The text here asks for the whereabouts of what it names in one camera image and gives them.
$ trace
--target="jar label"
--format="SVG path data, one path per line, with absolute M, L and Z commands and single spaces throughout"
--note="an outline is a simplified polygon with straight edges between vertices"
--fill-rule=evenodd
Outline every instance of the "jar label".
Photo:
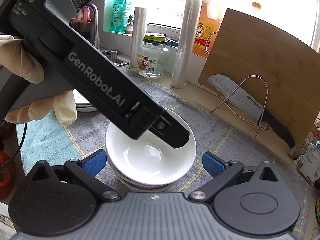
M 143 56 L 138 53 L 138 66 L 142 70 L 155 71 L 158 63 L 157 57 Z
M 210 33 L 213 33 L 213 24 L 199 22 L 196 30 L 195 47 L 204 49 L 205 43 Z

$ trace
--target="black cable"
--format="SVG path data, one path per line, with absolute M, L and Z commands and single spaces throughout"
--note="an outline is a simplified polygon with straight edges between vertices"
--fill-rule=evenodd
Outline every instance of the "black cable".
M 20 142 L 20 145 L 19 145 L 17 151 L 14 153 L 14 155 L 12 155 L 12 157 L 5 164 L 0 166 L 0 170 L 3 169 L 5 166 L 9 165 L 9 162 L 11 162 L 17 156 L 17 154 L 19 153 L 19 151 L 22 147 L 22 144 L 24 142 L 24 138 L 26 137 L 26 132 L 27 132 L 27 123 L 24 124 L 23 135 L 22 135 L 21 142 Z

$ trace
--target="white bowl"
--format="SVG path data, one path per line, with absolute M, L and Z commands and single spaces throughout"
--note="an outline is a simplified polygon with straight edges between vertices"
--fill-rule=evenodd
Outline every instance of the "white bowl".
M 110 160 L 109 156 L 107 156 L 108 159 L 108 163 L 113 171 L 113 173 L 117 176 L 117 178 L 121 178 L 125 181 L 127 181 L 129 184 L 132 184 L 138 188 L 144 188 L 144 189 L 156 189 L 156 188 L 160 188 L 160 187 L 164 187 L 165 185 L 160 185 L 160 186 L 150 186 L 150 185 L 145 185 L 145 184 L 141 184 L 138 183 L 132 179 L 129 179 L 128 177 L 126 177 L 124 174 L 122 174 L 113 164 L 112 160 Z
M 162 186 L 179 180 L 191 168 L 196 157 L 195 137 L 180 116 L 166 110 L 190 132 L 189 141 L 183 147 L 174 149 L 149 130 L 138 140 L 133 140 L 113 123 L 108 126 L 108 156 L 129 179 L 145 185 Z

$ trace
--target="small plant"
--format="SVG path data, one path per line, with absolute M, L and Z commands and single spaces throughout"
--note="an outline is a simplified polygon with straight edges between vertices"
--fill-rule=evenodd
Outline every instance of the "small plant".
M 133 15 L 129 15 L 128 23 L 129 23 L 130 25 L 133 25 Z

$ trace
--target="glass jar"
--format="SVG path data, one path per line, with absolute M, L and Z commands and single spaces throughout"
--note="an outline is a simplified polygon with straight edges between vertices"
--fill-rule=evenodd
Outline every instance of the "glass jar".
M 163 34 L 148 33 L 144 35 L 143 44 L 138 48 L 139 74 L 148 78 L 163 75 L 169 62 L 167 40 Z

